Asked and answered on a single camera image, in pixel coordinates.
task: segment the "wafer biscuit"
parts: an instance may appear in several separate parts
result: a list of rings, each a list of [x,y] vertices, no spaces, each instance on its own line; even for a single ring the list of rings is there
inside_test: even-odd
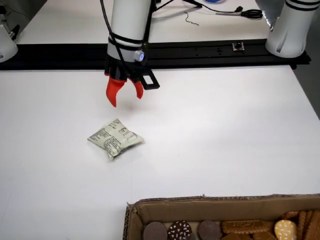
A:
[[[254,234],[267,232],[270,229],[270,222],[261,220],[245,221],[224,221],[222,222],[222,231],[225,234]]]

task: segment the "biscuit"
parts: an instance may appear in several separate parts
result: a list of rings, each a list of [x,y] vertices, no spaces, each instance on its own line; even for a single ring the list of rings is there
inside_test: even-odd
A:
[[[245,221],[224,221],[222,222],[222,231],[225,234],[254,234],[262,233],[270,230],[271,224],[261,220],[245,220]]]
[[[314,211],[306,229],[304,240],[320,239],[320,211]]]
[[[259,232],[253,234],[253,240],[277,240],[277,238],[270,232]]]
[[[304,230],[303,230],[303,236],[306,235],[307,228],[308,228],[308,226],[309,226],[309,223],[310,223],[310,220],[311,220],[313,214],[314,214],[313,211],[308,211],[308,212],[306,213]]]
[[[299,216],[299,211],[288,211],[280,216],[282,220],[290,220]]]
[[[306,217],[307,217],[307,212],[306,211],[301,211],[299,213],[299,223],[298,223],[298,228],[297,228],[297,240],[303,240],[304,238],[304,229],[305,229],[305,224],[306,224]]]

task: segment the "chocolate cookie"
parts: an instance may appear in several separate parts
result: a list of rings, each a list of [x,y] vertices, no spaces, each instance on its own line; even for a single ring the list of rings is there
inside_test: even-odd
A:
[[[202,240],[220,240],[222,237],[220,226],[210,220],[205,220],[200,223],[198,234]]]
[[[167,240],[167,229],[161,222],[149,223],[143,230],[143,240]]]
[[[189,223],[186,221],[176,221],[168,229],[169,240],[184,240],[190,237],[192,231]]]
[[[196,236],[193,233],[190,233],[190,236],[185,238],[186,240],[197,240]]]

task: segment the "black cable cord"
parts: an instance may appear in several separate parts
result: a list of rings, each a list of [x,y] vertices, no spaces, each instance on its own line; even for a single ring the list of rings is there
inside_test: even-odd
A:
[[[164,3],[163,5],[159,6],[159,7],[156,9],[156,11],[158,11],[159,9],[162,9],[164,6],[168,5],[169,3],[173,2],[173,1],[174,1],[174,0],[170,0],[170,1],[166,2],[166,3]],[[196,3],[196,4],[201,5],[202,7],[206,8],[206,9],[209,9],[210,11],[216,12],[216,13],[226,13],[226,14],[230,14],[230,13],[234,13],[234,12],[239,12],[239,11],[238,11],[239,8],[241,8],[241,11],[242,11],[242,9],[243,9],[242,7],[239,6],[236,11],[219,11],[219,10],[212,9],[212,8],[210,8],[210,7],[202,4],[202,3],[200,3],[200,2],[197,2],[197,1],[193,1],[193,2]]]
[[[124,56],[122,55],[121,50],[120,50],[120,48],[119,48],[119,46],[117,44],[115,35],[112,32],[111,26],[110,26],[109,21],[108,21],[104,0],[100,0],[100,3],[101,3],[102,14],[103,14],[103,18],[104,18],[106,27],[108,28],[109,34],[110,34],[110,36],[111,36],[111,38],[112,38],[112,40],[114,42],[114,46],[115,46],[116,51],[117,51],[117,53],[118,53],[118,55],[120,57],[121,63],[123,64],[123,68],[125,70],[125,73],[126,73],[127,77],[129,78],[131,76],[131,70],[127,67],[126,62],[124,60]]]
[[[13,10],[11,7],[9,7],[8,5],[4,4],[3,1],[0,1],[0,3],[1,3],[5,8],[9,9],[11,12],[14,12],[14,13],[16,13],[16,14],[20,14],[20,15],[23,15],[23,16],[27,17],[27,15],[23,14],[22,12]]]
[[[184,11],[184,13],[186,14],[185,21],[186,21],[187,23],[190,23],[190,24],[193,24],[193,25],[197,25],[197,26],[199,26],[199,24],[198,24],[198,23],[195,23],[195,22],[193,22],[193,21],[188,21],[189,14],[188,14],[186,11]]]

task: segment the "crumpled package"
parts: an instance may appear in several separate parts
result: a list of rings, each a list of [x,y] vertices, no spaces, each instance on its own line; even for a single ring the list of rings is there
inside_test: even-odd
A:
[[[111,160],[129,147],[144,141],[141,136],[129,131],[118,118],[103,125],[88,140],[106,150]]]

